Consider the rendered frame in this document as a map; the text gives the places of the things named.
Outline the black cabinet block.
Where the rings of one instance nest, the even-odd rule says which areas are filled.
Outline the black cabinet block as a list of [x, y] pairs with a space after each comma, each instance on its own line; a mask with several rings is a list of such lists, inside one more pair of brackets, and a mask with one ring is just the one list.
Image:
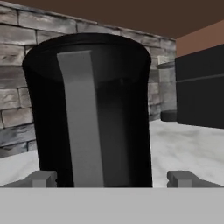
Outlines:
[[175, 59], [178, 123], [224, 129], [224, 44]]

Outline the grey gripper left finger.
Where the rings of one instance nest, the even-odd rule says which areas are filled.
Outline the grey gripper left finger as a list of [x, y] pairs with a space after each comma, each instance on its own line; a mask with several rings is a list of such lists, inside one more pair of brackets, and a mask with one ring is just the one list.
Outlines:
[[3, 187], [56, 187], [56, 171], [34, 171], [24, 179], [3, 185]]

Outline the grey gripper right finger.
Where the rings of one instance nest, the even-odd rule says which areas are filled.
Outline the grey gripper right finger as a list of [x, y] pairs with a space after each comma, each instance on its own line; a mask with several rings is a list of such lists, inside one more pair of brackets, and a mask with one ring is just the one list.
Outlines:
[[197, 177], [191, 171], [168, 171], [168, 187], [219, 188], [221, 185]]

